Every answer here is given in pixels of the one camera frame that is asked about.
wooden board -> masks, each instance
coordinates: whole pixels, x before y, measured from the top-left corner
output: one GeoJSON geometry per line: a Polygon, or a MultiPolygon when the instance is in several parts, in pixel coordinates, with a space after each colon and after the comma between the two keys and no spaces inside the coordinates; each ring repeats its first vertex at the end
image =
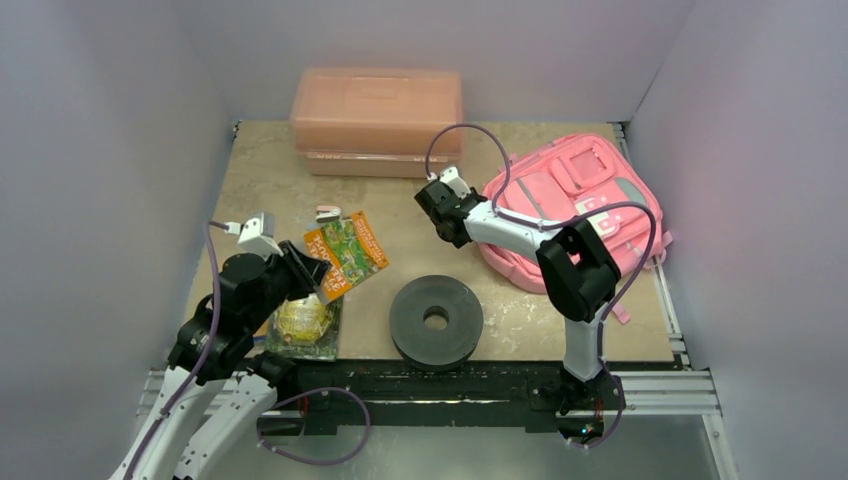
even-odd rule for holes
{"type": "MultiPolygon", "coordinates": [[[[519,156],[552,139],[595,132],[615,140],[607,124],[484,123],[519,156]]],[[[495,145],[476,131],[465,132],[460,169],[478,188],[502,165],[495,145]]],[[[441,241],[413,200],[422,180],[313,177],[295,152],[288,122],[241,124],[233,146],[215,220],[244,221],[257,211],[276,216],[278,240],[299,239],[314,219],[315,206],[333,204],[350,213],[364,210],[391,265],[345,296],[339,357],[399,358],[389,334],[388,312],[395,294],[422,275],[450,275],[468,285],[483,305],[483,337],[472,359],[556,360],[565,351],[564,322],[544,295],[528,294],[486,264],[475,245],[455,249],[441,241]]],[[[213,232],[219,262],[239,253],[236,238],[213,232]]],[[[208,260],[202,258],[187,307],[211,290],[208,260]]],[[[607,328],[607,355],[615,361],[672,359],[663,309],[649,272],[623,299],[632,319],[614,318],[607,328]]]]}

gray wall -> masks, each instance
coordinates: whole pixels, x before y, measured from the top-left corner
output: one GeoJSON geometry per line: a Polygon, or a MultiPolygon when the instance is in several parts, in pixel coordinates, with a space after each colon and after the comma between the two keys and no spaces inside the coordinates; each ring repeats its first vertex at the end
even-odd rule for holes
{"type": "Polygon", "coordinates": [[[182,321],[229,122],[164,0],[3,2],[0,478],[106,478],[182,321]]]}
{"type": "Polygon", "coordinates": [[[629,120],[694,0],[183,0],[239,118],[287,118],[308,66],[455,69],[483,120],[629,120]]]}
{"type": "Polygon", "coordinates": [[[848,476],[846,24],[845,2],[698,0],[630,130],[746,479],[848,476]]]}

